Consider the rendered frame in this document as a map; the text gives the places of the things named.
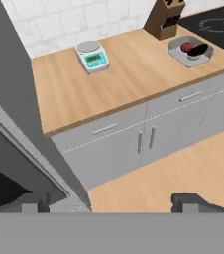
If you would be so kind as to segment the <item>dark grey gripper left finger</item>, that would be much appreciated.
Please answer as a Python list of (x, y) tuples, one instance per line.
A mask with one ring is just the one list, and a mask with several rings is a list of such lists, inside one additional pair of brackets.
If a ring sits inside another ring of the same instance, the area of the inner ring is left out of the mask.
[(0, 207), (0, 212), (10, 213), (43, 213), (49, 211), (47, 197), (38, 197), (33, 194), (24, 194), (12, 203)]

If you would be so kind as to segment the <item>black hob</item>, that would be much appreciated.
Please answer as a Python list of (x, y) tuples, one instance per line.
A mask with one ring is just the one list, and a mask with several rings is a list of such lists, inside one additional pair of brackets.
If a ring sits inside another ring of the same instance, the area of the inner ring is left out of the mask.
[(224, 49), (224, 7), (181, 18), (179, 24)]

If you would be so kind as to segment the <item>grey cupboard run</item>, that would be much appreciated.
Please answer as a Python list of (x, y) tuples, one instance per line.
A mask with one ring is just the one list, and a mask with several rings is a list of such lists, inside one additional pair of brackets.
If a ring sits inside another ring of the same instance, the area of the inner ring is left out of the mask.
[(224, 75), (219, 90), (210, 102), (192, 142), (197, 143), (222, 131), (224, 131)]

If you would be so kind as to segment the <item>grey fridge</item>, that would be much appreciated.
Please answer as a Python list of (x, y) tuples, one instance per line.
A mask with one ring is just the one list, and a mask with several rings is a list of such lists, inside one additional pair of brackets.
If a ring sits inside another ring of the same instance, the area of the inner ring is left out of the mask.
[(31, 60), (1, 1), (0, 123), (69, 196), (71, 204), (91, 206), (86, 189), (42, 131)]

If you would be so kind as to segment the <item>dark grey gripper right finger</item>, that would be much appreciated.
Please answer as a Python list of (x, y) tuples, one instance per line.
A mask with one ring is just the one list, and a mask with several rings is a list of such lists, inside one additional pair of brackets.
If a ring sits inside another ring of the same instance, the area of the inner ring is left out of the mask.
[(173, 193), (171, 211), (179, 213), (222, 212), (224, 207), (209, 203), (197, 193)]

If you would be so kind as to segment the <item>grey vegetable container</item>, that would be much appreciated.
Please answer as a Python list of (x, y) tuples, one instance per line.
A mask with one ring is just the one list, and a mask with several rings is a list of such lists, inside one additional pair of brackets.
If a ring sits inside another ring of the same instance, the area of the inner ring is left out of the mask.
[(194, 47), (197, 47), (203, 44), (203, 41), (194, 36), (186, 35), (168, 42), (168, 53), (186, 67), (195, 67), (208, 63), (213, 56), (214, 48), (210, 45), (207, 45), (204, 53), (195, 57), (189, 56), (180, 48), (183, 43), (191, 43)]

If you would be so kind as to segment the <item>grey drawer front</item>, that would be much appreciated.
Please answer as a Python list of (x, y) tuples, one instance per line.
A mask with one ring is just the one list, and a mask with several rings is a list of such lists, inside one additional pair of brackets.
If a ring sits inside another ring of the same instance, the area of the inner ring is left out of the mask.
[[(176, 91), (161, 95), (160, 97), (152, 99), (148, 102), (146, 118), (150, 119), (152, 117), (181, 107), (187, 103), (193, 102), (197, 99), (207, 97), (208, 95), (213, 95), (218, 90), (218, 88), (218, 81), (215, 78), (210, 78), (188, 87), (184, 87)], [(183, 102), (179, 101), (181, 97), (198, 91), (202, 91), (202, 94)]]
[[(119, 131), (126, 130), (128, 127), (132, 127), (135, 124), (142, 122), (145, 119), (145, 112), (146, 104), (141, 103), (73, 129), (55, 134), (52, 136), (52, 140), (59, 151), (64, 154), (78, 149), (83, 145), (90, 144), (93, 141), (97, 141), (100, 138), (108, 137)], [(117, 123), (118, 126), (97, 135), (92, 134), (93, 131), (113, 123)]]

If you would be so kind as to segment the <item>white and teal kitchen scale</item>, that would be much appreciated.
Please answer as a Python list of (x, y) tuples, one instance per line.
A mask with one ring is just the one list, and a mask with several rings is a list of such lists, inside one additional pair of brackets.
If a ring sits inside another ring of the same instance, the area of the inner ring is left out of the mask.
[(98, 41), (82, 42), (74, 49), (79, 63), (88, 74), (97, 73), (109, 67), (105, 49)]

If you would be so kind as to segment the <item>wooden knife block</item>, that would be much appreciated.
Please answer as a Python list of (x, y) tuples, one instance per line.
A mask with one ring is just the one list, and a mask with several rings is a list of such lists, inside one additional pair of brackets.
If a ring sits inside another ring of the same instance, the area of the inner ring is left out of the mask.
[(184, 0), (157, 0), (144, 25), (144, 30), (158, 40), (175, 36), (184, 7)]

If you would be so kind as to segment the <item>grey cupboard door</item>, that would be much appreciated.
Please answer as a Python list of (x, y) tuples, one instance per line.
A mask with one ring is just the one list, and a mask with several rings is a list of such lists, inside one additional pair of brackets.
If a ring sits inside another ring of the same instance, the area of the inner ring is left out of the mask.
[[(197, 99), (174, 110), (148, 119), (143, 137), (141, 165), (150, 164), (187, 147), (196, 133), (212, 98)], [(153, 147), (149, 148), (151, 128), (156, 126)]]
[(142, 131), (144, 136), (144, 130), (145, 123), (141, 122), (63, 155), (88, 191), (140, 165), (142, 150), (138, 153), (138, 133)]

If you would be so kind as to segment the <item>red tomato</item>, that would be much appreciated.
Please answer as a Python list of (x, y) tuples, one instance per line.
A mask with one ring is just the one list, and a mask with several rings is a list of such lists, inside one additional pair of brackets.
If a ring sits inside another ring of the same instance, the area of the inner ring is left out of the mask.
[(180, 46), (180, 49), (185, 52), (188, 53), (191, 49), (192, 49), (192, 43), (190, 42), (185, 42)]

